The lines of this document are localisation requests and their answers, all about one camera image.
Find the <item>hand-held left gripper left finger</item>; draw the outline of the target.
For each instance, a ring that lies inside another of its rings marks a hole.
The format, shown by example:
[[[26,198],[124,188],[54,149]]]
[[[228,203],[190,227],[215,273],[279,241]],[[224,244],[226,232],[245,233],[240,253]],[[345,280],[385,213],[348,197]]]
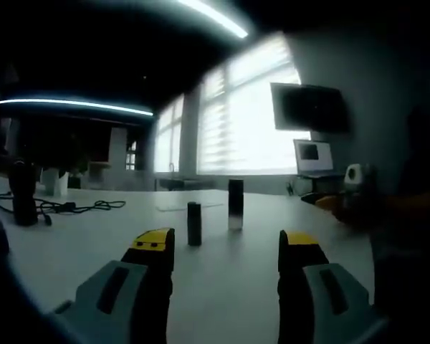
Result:
[[[78,343],[166,343],[174,252],[173,228],[140,234],[52,317]]]

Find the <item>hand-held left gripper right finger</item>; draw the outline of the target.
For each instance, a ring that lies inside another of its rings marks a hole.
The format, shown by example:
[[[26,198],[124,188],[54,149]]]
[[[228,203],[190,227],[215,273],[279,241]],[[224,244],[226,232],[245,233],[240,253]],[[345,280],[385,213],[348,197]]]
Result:
[[[367,289],[306,233],[279,233],[279,343],[384,343],[388,319]]]

